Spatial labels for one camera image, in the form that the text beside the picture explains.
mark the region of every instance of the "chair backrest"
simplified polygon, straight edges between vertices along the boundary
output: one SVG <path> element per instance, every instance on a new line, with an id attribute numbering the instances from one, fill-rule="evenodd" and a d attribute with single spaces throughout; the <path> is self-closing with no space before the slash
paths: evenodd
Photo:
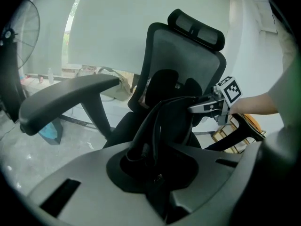
<path id="1" fill-rule="evenodd" d="M 151 24 L 141 75 L 129 108 L 144 112 L 163 99 L 209 93 L 226 67 L 226 59 L 218 52 L 224 41 L 222 32 L 179 9 L 169 16 L 168 25 Z"/>

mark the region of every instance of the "mesh backrest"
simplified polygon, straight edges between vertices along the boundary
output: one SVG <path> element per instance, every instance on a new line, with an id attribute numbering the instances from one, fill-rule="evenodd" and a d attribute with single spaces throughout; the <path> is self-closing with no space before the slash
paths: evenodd
<path id="1" fill-rule="evenodd" d="M 212 51 L 188 38 L 172 31 L 157 30 L 154 33 L 150 65 L 149 77 L 158 70 L 175 70 L 179 74 L 180 84 L 193 78 L 205 91 L 220 61 Z"/>
<path id="2" fill-rule="evenodd" d="M 134 100 L 139 100 L 140 105 L 144 103 L 147 108 L 153 107 L 157 100 L 168 99 L 167 97 L 172 97 L 171 95 L 193 96 L 194 94 L 187 91 L 187 94 L 176 93 L 181 91 L 187 82 L 193 85 L 191 90 L 201 88 L 195 90 L 195 96 L 208 93 L 211 86 L 219 81 L 225 66 L 225 58 L 220 52 L 212 51 L 179 34 L 166 24 L 151 24 L 147 34 L 141 76 L 129 107 L 133 111 L 136 110 Z M 171 90 L 170 84 L 167 83 L 173 83 L 174 90 Z"/>

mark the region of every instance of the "chair armrest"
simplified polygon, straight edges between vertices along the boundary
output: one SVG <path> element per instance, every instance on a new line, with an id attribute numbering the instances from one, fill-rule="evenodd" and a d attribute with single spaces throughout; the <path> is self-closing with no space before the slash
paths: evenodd
<path id="1" fill-rule="evenodd" d="M 26 98 L 21 104 L 19 110 L 20 125 L 26 134 L 32 136 L 75 105 L 97 103 L 97 105 L 87 107 L 94 110 L 100 109 L 97 113 L 101 113 L 102 118 L 106 119 L 106 121 L 99 122 L 104 124 L 105 133 L 97 125 L 96 127 L 103 134 L 107 134 L 105 135 L 107 137 L 110 131 L 107 127 L 110 125 L 104 113 L 99 93 L 118 84 L 119 78 L 117 77 L 94 74 L 65 80 L 42 89 Z M 92 112 L 93 115 L 91 116 L 90 111 L 86 110 L 86 112 L 90 118 L 96 114 Z"/>

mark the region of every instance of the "white curtain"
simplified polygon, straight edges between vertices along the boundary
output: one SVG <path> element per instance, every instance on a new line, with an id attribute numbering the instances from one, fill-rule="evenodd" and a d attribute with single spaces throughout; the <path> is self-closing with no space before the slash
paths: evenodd
<path id="1" fill-rule="evenodd" d="M 75 0 L 32 0 L 40 16 L 40 34 L 34 51 L 24 65 L 25 73 L 62 73 L 63 34 Z"/>
<path id="2" fill-rule="evenodd" d="M 166 24 L 177 8 L 226 35 L 230 0 L 81 0 L 70 33 L 69 63 L 140 74 L 149 25 Z"/>

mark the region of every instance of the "gray plastic surface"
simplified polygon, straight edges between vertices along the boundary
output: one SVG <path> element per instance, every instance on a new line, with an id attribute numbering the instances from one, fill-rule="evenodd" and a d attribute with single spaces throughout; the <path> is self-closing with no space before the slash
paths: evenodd
<path id="1" fill-rule="evenodd" d="M 117 77 L 94 74 L 49 86 L 23 101 L 19 111 L 21 127 L 26 134 L 32 136 L 86 98 L 118 84 Z"/>
<path id="2" fill-rule="evenodd" d="M 174 225 L 229 225 L 233 209 L 248 184 L 253 171 L 260 143 L 252 143 L 251 146 L 247 146 L 239 164 L 220 190 L 202 207 L 199 207 L 188 217 L 175 222 Z"/>
<path id="3" fill-rule="evenodd" d="M 130 143 L 123 143 L 80 156 L 42 181 L 31 192 L 29 198 L 35 204 L 41 205 L 66 179 L 70 178 L 81 184 L 59 214 L 59 220 L 75 226 L 164 225 L 165 222 L 156 214 L 144 194 L 123 192 L 113 184 L 107 175 L 107 161 L 114 154 L 128 148 L 129 145 Z M 175 204 L 182 206 L 191 215 L 194 215 L 194 213 L 198 213 L 202 205 L 205 207 L 208 201 L 224 190 L 223 186 L 231 180 L 233 174 L 237 174 L 236 170 L 239 166 L 235 169 L 215 161 L 223 158 L 238 162 L 241 155 L 207 151 L 177 144 L 171 146 L 194 157 L 199 163 L 199 172 L 191 185 L 185 189 L 171 192 Z M 252 160 L 255 160 L 255 157 L 251 153 L 251 158 L 248 159 L 250 168 L 252 168 Z M 249 171 L 243 169 L 244 178 L 247 178 L 252 169 Z M 233 202 L 229 205 L 231 208 L 239 195 L 239 193 L 238 195 L 233 193 L 233 190 L 242 186 L 240 178 L 235 180 L 233 188 L 227 187 L 226 192 L 234 195 Z M 182 221 L 185 224 L 185 220 L 190 221 L 190 217 L 185 217 L 175 224 Z"/>

